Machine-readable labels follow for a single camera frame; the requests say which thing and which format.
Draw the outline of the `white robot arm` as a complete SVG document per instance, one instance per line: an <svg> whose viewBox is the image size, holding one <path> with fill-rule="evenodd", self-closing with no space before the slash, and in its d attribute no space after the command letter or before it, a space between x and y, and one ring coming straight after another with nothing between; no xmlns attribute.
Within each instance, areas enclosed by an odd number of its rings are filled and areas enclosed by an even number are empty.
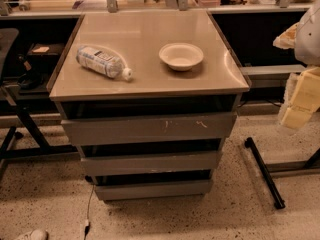
<svg viewBox="0 0 320 240"><path fill-rule="evenodd" d="M276 37L273 45L293 49L295 58L307 68L291 73L286 84L284 104L278 120L283 127L302 128L320 108L320 0L295 23Z"/></svg>

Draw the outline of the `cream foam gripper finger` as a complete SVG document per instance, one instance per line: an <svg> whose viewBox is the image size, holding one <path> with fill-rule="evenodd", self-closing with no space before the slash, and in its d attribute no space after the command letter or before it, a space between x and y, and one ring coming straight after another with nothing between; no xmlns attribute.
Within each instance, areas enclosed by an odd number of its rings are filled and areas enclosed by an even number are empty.
<svg viewBox="0 0 320 240"><path fill-rule="evenodd" d="M319 108L320 67L291 73L286 82L284 104L279 110L279 123L291 129L302 128Z"/></svg>

